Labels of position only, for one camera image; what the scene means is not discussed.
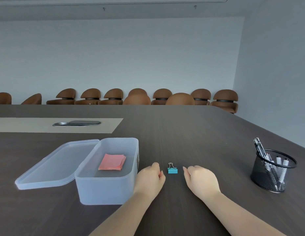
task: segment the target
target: wire mesh cup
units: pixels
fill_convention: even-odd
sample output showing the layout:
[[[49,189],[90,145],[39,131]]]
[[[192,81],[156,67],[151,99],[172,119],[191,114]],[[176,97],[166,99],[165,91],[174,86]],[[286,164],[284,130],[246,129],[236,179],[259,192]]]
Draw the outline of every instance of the wire mesh cup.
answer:
[[[256,153],[251,180],[259,187],[274,192],[284,192],[287,186],[287,175],[297,166],[291,156],[279,151],[265,149],[272,161],[266,160]]]

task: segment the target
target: teal binder clip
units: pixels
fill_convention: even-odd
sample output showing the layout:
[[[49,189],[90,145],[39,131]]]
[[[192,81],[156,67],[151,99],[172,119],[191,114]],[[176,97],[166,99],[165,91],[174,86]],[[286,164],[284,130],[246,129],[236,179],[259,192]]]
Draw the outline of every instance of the teal binder clip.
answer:
[[[168,174],[178,174],[178,169],[173,166],[173,163],[168,163],[168,164],[169,164]]]

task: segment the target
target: conference table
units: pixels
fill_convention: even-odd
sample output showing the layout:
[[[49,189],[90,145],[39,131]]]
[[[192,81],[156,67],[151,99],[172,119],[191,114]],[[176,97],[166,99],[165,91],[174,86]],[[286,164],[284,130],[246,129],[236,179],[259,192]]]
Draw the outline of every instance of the conference table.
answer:
[[[0,235],[88,236],[119,205],[80,203],[76,182],[18,190],[14,181],[60,145],[113,137],[139,140],[139,170],[158,162],[166,182],[135,235],[229,235],[187,187],[182,167],[217,176],[221,192],[287,236],[305,236],[305,148],[213,106],[0,105],[0,117],[123,118],[112,134],[0,132]],[[255,185],[253,139],[298,161],[284,193]],[[168,163],[178,174],[167,174]]]

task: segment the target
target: chair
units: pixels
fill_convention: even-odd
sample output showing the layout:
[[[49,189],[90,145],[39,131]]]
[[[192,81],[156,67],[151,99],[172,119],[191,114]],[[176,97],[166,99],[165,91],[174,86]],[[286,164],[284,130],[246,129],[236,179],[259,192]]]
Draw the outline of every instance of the chair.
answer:
[[[133,94],[127,96],[124,100],[123,105],[150,105],[151,100],[146,94]]]
[[[232,114],[235,114],[238,111],[238,104],[233,102],[238,101],[238,95],[231,89],[218,91],[213,99],[216,101],[211,102],[211,106],[219,107]]]
[[[195,100],[195,105],[209,105],[208,101],[211,99],[211,93],[207,89],[197,89],[191,93]]]
[[[99,105],[122,105],[123,91],[122,89],[111,89],[104,95],[105,100],[98,101]]]
[[[95,88],[87,89],[80,98],[84,99],[75,101],[75,105],[95,105],[98,104],[99,99],[101,98],[101,92],[99,89]]]
[[[151,105],[166,105],[168,98],[172,95],[172,92],[168,89],[158,89],[152,98],[155,98],[151,102]]]
[[[11,104],[11,95],[9,93],[0,93],[0,104]]]
[[[195,105],[195,101],[187,93],[175,93],[168,98],[166,105]]]
[[[42,95],[40,93],[36,93],[24,100],[22,104],[42,104]]]
[[[48,100],[46,101],[46,104],[62,104],[62,105],[74,104],[76,97],[76,90],[72,88],[64,89],[60,91],[60,93],[56,97],[62,99]]]
[[[147,95],[147,92],[143,89],[140,89],[140,88],[136,88],[136,89],[132,89],[128,95],[133,95],[133,94],[146,94]]]

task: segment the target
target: plastic container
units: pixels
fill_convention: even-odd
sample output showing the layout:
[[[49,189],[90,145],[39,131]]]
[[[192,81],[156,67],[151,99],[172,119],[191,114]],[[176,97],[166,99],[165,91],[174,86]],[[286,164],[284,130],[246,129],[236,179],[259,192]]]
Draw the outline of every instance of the plastic container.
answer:
[[[251,180],[259,187],[270,192],[284,192],[288,182],[288,175],[291,169],[297,166],[297,161],[279,151],[270,149],[265,149],[265,151],[273,161],[268,161],[256,153]]]
[[[122,170],[98,170],[105,154],[124,154]],[[133,194],[139,162],[136,138],[106,138],[80,164],[75,179],[84,205],[122,205]]]
[[[16,179],[18,189],[62,186],[76,179],[85,205],[121,205],[133,194],[139,162],[136,138],[105,138],[61,145]],[[98,170],[105,153],[124,154],[122,170]]]

